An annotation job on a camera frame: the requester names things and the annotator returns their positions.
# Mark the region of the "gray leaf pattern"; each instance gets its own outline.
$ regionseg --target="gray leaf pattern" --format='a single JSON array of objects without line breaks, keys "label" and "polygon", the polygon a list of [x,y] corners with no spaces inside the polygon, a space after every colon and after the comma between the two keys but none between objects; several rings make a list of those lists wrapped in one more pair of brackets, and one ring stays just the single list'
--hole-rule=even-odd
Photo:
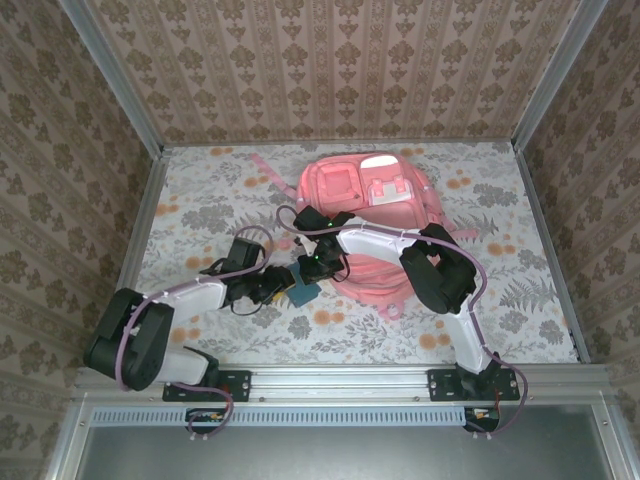
[{"label": "gray leaf pattern", "polygon": [[[478,316],[492,348],[516,362],[575,361],[544,251],[508,143],[366,143],[177,147],[169,163],[138,289],[157,291],[192,279],[224,257],[247,225],[272,232],[272,264],[289,265],[302,252],[276,222],[291,200],[250,160],[259,154],[292,186],[320,158],[363,151],[404,155],[439,192],[447,216],[478,236],[461,240],[486,266],[487,294]],[[257,232],[249,238],[267,246]],[[174,325],[171,340],[216,355],[221,362],[258,364],[421,364],[454,361],[443,317],[417,298],[398,321],[338,295],[321,282],[318,297],[295,308],[286,296],[258,313],[228,308]],[[238,311],[252,309],[249,303]]]}]

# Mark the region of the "floral wallpaper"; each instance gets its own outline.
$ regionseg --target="floral wallpaper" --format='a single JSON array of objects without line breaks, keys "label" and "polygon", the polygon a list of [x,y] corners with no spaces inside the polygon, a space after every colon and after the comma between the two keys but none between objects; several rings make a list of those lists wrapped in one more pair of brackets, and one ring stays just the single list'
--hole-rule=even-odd
[{"label": "floral wallpaper", "polygon": [[150,159],[55,1],[0,1],[0,478],[39,478]]},{"label": "floral wallpaper", "polygon": [[[226,256],[235,231],[259,224],[274,234],[271,263],[303,254],[275,219],[291,199],[249,159],[258,153],[290,185],[305,166],[340,152],[393,151],[423,169],[460,229],[461,240],[487,268],[479,319],[492,348],[518,363],[575,362],[569,331],[511,145],[350,143],[179,147],[173,150],[147,242],[137,288],[156,292],[185,282]],[[266,242],[255,235],[252,238]],[[339,295],[328,281],[301,308],[286,296],[250,316],[229,308],[174,322],[171,342],[211,353],[226,364],[452,363],[441,315],[414,296],[403,316],[385,321],[368,305]],[[255,309],[250,302],[236,311]]]},{"label": "floral wallpaper", "polygon": [[595,361],[640,441],[640,3],[611,0],[525,150]]},{"label": "floral wallpaper", "polygon": [[166,144],[510,137],[577,0],[85,0]]}]

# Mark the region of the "black mounting plate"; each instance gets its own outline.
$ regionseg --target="black mounting plate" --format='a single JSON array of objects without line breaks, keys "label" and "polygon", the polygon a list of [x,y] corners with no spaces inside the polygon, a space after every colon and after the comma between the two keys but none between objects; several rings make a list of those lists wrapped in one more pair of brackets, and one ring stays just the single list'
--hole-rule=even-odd
[{"label": "black mounting plate", "polygon": [[[248,402],[249,393],[251,393],[251,371],[220,370],[218,384],[215,387],[228,392],[233,397],[234,402]],[[162,400],[165,402],[224,401],[224,399],[215,393],[191,392],[173,385],[165,385],[162,392]]]},{"label": "black mounting plate", "polygon": [[460,375],[455,368],[438,368],[427,371],[429,395],[432,402],[452,401],[496,401],[496,391],[500,401],[520,400],[520,390],[516,381],[516,374],[508,368],[496,371],[489,381],[487,388],[476,397],[470,397],[463,390]]}]

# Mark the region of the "purple cable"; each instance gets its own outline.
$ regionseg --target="purple cable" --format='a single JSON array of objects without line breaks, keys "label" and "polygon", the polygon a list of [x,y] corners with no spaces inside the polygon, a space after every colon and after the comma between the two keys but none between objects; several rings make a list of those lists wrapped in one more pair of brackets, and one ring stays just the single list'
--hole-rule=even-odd
[{"label": "purple cable", "polygon": [[487,277],[487,272],[484,269],[484,267],[480,264],[480,262],[478,262],[478,260],[473,255],[471,255],[466,250],[460,248],[458,245],[446,242],[444,240],[440,240],[438,238],[425,237],[425,236],[418,235],[418,234],[415,234],[415,233],[406,233],[406,232],[402,232],[402,231],[398,232],[397,230],[393,230],[391,228],[380,227],[380,226],[377,226],[377,225],[369,225],[366,222],[365,223],[361,223],[361,224],[357,224],[357,225],[345,225],[345,226],[342,226],[342,227],[324,228],[322,230],[309,230],[309,231],[297,230],[296,228],[293,228],[293,227],[290,227],[290,226],[286,225],[282,221],[282,219],[281,219],[282,210],[289,210],[289,211],[293,212],[295,215],[297,215],[298,212],[295,210],[295,208],[293,208],[293,207],[291,207],[289,205],[280,205],[278,207],[278,209],[276,210],[276,220],[277,220],[278,224],[282,228],[284,228],[285,230],[287,230],[287,231],[289,231],[291,233],[296,233],[298,235],[307,235],[307,234],[321,235],[321,234],[324,234],[324,233],[335,233],[335,232],[341,232],[341,231],[345,231],[345,230],[360,230],[360,229],[372,230],[374,232],[380,232],[380,233],[385,233],[385,234],[389,234],[389,235],[395,235],[396,237],[402,236],[403,238],[412,238],[414,240],[422,240],[422,241],[425,241],[425,242],[434,243],[436,245],[440,245],[442,247],[446,247],[446,248],[448,248],[450,250],[453,250],[454,252],[459,253],[460,255],[463,255],[465,258],[468,258],[469,261],[471,263],[473,263],[473,265],[476,267],[476,270],[478,271],[478,273],[480,273],[480,277],[482,278],[482,285],[480,285],[480,288],[478,289],[478,291],[475,293],[475,295],[469,301],[469,317],[471,318],[471,322],[473,323],[473,328],[476,331],[476,334],[478,335],[478,340],[480,340],[480,346],[485,351],[485,353],[487,355],[489,355],[489,357],[492,360],[495,360],[498,364],[500,364],[502,366],[505,366],[507,368],[511,368],[522,379],[522,396],[520,397],[520,403],[518,404],[518,409],[516,410],[516,413],[513,415],[513,417],[511,417],[511,419],[507,422],[506,425],[504,425],[503,427],[498,428],[497,430],[494,430],[491,433],[487,433],[487,437],[489,437],[490,435],[497,435],[497,434],[505,431],[507,428],[509,428],[513,424],[513,422],[520,416],[522,408],[524,407],[524,404],[525,404],[525,402],[527,400],[527,394],[529,393],[529,382],[527,381],[527,378],[525,377],[525,375],[522,373],[522,371],[519,368],[517,368],[514,365],[512,365],[510,363],[507,363],[504,360],[502,360],[501,358],[499,358],[491,350],[489,350],[489,348],[486,345],[486,341],[485,341],[484,335],[482,334],[482,329],[480,328],[480,324],[478,323],[478,319],[476,317],[475,312],[473,311],[473,308],[475,307],[475,305],[478,302],[478,300],[480,300],[480,297],[482,296],[482,294],[484,294],[484,292],[487,290],[487,284],[489,283],[489,278]]},{"label": "purple cable", "polygon": [[257,265],[255,265],[253,267],[249,267],[249,268],[246,268],[244,270],[237,271],[237,272],[224,273],[224,274],[218,275],[216,277],[203,277],[201,279],[196,279],[196,280],[191,280],[190,282],[181,283],[180,285],[175,285],[175,286],[170,287],[170,288],[168,288],[166,290],[163,290],[163,291],[160,291],[160,292],[156,292],[154,294],[149,295],[135,309],[135,311],[131,314],[131,317],[129,317],[129,321],[127,322],[127,324],[124,327],[124,330],[122,332],[122,340],[120,340],[120,345],[118,346],[118,352],[116,354],[116,365],[115,365],[115,372],[114,373],[115,373],[115,377],[116,377],[116,383],[118,384],[118,388],[120,388],[120,390],[124,390],[125,392],[129,391],[129,387],[127,387],[124,384],[124,381],[122,379],[122,360],[124,358],[124,351],[127,348],[127,343],[129,342],[129,335],[131,335],[131,330],[135,326],[135,323],[138,320],[138,317],[140,316],[140,314],[144,311],[144,309],[151,302],[153,302],[154,300],[157,300],[159,298],[162,298],[164,296],[167,296],[167,295],[172,295],[174,293],[180,293],[185,288],[192,287],[194,285],[198,285],[198,284],[202,284],[202,283],[213,283],[213,282],[216,282],[218,280],[225,279],[225,278],[237,277],[238,275],[244,275],[245,273],[255,272],[256,270],[262,269],[262,267],[264,267],[267,264],[267,262],[269,261],[269,257],[271,257],[271,253],[273,251],[273,237],[271,236],[271,234],[269,233],[269,231],[266,228],[261,227],[260,225],[250,225],[248,227],[242,227],[240,230],[238,230],[236,232],[234,238],[238,237],[241,233],[243,233],[243,232],[245,232],[247,230],[252,230],[252,229],[261,231],[269,239],[269,249],[267,251],[265,251],[264,259],[260,263],[258,263]]},{"label": "purple cable", "polygon": [[[213,432],[207,434],[207,437],[211,438],[214,435],[218,435],[220,432],[222,432],[222,430],[225,429],[225,427],[231,420],[231,416],[233,415],[233,408],[234,408],[233,397],[229,393],[225,392],[224,390],[220,390],[219,388],[213,388],[213,387],[194,387],[193,385],[187,385],[185,383],[174,383],[173,385],[175,387],[182,388],[183,390],[189,390],[191,392],[209,392],[209,393],[215,393],[224,397],[229,403],[229,407],[227,408],[227,412],[226,412],[227,414],[222,419],[222,422],[220,422],[220,425],[218,425]],[[197,435],[196,432],[193,431],[193,422],[195,421],[196,418],[200,418],[205,415],[207,415],[207,412],[198,412],[191,415],[191,417],[189,418],[189,423],[187,424],[187,430],[189,430],[189,433],[193,435]]]}]

